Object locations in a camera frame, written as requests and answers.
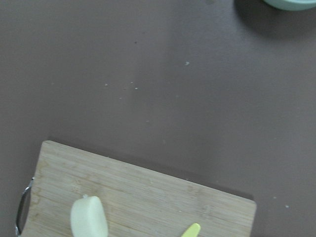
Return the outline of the white steamed bun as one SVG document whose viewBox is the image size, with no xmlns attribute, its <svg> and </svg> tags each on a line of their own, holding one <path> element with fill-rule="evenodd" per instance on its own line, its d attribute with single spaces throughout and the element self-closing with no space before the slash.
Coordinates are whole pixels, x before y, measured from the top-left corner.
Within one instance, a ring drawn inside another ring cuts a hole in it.
<svg viewBox="0 0 316 237">
<path fill-rule="evenodd" d="M 71 208 L 70 223 L 74 237 L 107 237 L 109 234 L 104 208 L 97 196 L 76 200 Z"/>
</svg>

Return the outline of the wooden cutting board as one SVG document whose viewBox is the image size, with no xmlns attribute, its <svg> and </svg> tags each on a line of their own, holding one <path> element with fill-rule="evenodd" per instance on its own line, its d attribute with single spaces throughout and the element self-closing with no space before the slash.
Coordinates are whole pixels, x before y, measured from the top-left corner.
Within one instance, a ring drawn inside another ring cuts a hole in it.
<svg viewBox="0 0 316 237">
<path fill-rule="evenodd" d="M 24 237 L 71 236 L 73 203 L 100 198 L 111 237 L 248 237 L 254 201 L 53 141 L 41 145 Z"/>
</svg>

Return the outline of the mint green bowl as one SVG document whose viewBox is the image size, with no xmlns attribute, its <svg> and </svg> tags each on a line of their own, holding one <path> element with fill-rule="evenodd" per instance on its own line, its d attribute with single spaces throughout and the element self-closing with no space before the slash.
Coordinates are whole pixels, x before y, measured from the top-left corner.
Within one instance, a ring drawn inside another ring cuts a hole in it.
<svg viewBox="0 0 316 237">
<path fill-rule="evenodd" d="M 315 0 L 264 0 L 274 8 L 287 11 L 300 11 L 315 8 Z"/>
</svg>

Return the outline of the yellow plastic knife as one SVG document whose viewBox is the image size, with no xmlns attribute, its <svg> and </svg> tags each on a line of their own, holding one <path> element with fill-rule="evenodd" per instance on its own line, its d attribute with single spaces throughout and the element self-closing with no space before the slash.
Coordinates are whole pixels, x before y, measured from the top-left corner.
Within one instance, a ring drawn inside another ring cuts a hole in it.
<svg viewBox="0 0 316 237">
<path fill-rule="evenodd" d="M 198 237 L 200 230 L 200 224 L 193 223 L 182 233 L 181 237 Z"/>
</svg>

